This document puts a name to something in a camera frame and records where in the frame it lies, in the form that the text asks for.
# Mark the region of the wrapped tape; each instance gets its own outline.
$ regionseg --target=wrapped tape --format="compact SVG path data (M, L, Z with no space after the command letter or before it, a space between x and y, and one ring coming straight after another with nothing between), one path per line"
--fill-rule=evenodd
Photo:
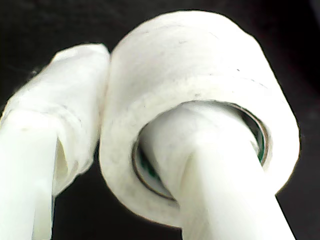
M60 51L7 102L0 120L1 239L51 238L55 196L93 162L109 60L102 44Z
M7 102L0 126L13 110L32 111L55 121L59 147L52 194L58 195L93 162L107 90L109 52L102 44L58 52L38 75Z
M169 193L156 194L138 178L133 150L146 124L190 101L228 103L254 116L265 130L262 168L272 191L290 177L300 144L295 116L259 44L226 17L179 11L143 23L112 52L108 80L101 171L137 215L181 226L179 205ZM145 181L156 187L159 179L149 173Z

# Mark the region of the white tape roll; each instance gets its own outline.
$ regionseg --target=white tape roll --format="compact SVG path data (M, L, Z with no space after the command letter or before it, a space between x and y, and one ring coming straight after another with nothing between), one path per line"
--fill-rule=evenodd
M263 125L263 170L274 193L299 156L296 119L253 37L226 17L203 11L168 13L143 23L111 56L99 158L120 202L146 219L176 227L181 226L178 204L145 187L132 152L147 123L190 101L231 103ZM152 172L144 180L157 188Z

